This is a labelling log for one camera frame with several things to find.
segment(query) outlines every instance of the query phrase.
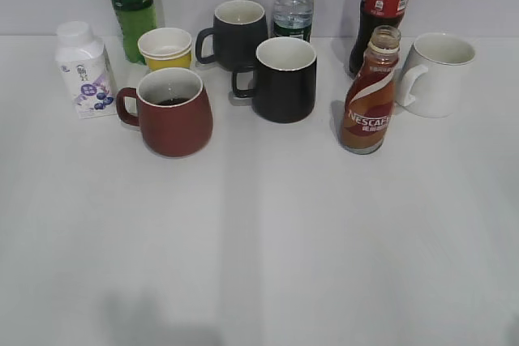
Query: yogurt bottle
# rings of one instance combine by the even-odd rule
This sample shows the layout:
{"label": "yogurt bottle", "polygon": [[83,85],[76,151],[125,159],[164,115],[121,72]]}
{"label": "yogurt bottle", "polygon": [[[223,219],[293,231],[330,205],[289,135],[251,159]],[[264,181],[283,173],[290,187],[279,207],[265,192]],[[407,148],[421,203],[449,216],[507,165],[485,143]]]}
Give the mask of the yogurt bottle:
{"label": "yogurt bottle", "polygon": [[86,22],[61,24],[56,63],[80,119],[116,114],[114,76],[103,40]]}

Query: mug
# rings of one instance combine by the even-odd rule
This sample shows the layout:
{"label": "mug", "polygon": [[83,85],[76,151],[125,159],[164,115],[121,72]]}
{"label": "mug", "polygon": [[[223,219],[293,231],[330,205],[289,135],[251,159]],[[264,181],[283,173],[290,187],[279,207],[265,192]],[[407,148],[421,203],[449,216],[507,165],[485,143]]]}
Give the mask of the mug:
{"label": "mug", "polygon": [[[213,55],[202,57],[202,45],[212,35]],[[252,65],[258,45],[268,39],[265,9],[250,0],[231,0],[214,11],[213,26],[196,38],[196,59],[202,64],[218,61],[227,70]]]}
{"label": "mug", "polygon": [[447,117],[456,110],[475,55],[474,47],[458,36],[419,36],[397,83],[397,103],[421,117]]}
{"label": "mug", "polygon": [[[125,97],[137,100],[137,116],[127,112]],[[192,70],[165,68],[144,76],[137,88],[123,88],[117,114],[140,127],[144,142],[169,157],[188,156],[209,141],[212,112],[202,79]]]}
{"label": "mug", "polygon": [[143,34],[137,47],[150,70],[189,68],[191,42],[191,34],[181,28],[156,28]]}
{"label": "mug", "polygon": [[[279,36],[256,50],[253,66],[237,66],[232,87],[236,97],[252,98],[252,107],[265,119],[278,123],[298,122],[314,109],[317,53],[298,38]],[[255,86],[238,89],[238,73],[255,71]]]}

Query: white mug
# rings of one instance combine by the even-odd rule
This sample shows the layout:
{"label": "white mug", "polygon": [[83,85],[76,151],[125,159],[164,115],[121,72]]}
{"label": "white mug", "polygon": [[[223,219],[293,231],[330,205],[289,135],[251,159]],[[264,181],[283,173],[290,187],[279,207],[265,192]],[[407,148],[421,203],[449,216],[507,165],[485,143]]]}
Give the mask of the white mug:
{"label": "white mug", "polygon": [[471,44],[452,34],[419,36],[397,83],[397,103],[421,117],[447,117],[456,110],[475,54]]}

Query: black mug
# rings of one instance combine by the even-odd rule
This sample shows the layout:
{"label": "black mug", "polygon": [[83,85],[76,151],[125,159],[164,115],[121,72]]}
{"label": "black mug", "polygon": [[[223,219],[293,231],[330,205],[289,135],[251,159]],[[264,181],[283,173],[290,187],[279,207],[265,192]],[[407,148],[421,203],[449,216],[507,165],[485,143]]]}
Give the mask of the black mug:
{"label": "black mug", "polygon": [[[202,44],[212,35],[213,55],[202,57]],[[225,69],[252,65],[258,45],[268,39],[265,9],[250,0],[231,0],[214,11],[212,28],[196,38],[195,55],[202,64],[218,61]]]}
{"label": "black mug", "polygon": [[[238,89],[238,73],[254,70],[252,89]],[[251,97],[253,109],[278,123],[298,122],[314,109],[317,54],[308,42],[279,36],[256,49],[253,66],[237,66],[232,86],[236,97]]]}

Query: dark gray mug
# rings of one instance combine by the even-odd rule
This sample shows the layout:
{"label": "dark gray mug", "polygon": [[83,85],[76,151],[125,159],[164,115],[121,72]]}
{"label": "dark gray mug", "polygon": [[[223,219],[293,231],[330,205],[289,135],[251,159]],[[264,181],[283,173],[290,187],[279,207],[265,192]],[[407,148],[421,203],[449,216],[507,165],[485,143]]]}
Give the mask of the dark gray mug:
{"label": "dark gray mug", "polygon": [[[202,56],[205,38],[212,35],[214,54]],[[214,11],[213,26],[196,38],[195,55],[202,64],[219,62],[225,69],[252,65],[258,45],[268,39],[265,9],[250,0],[231,0]]]}

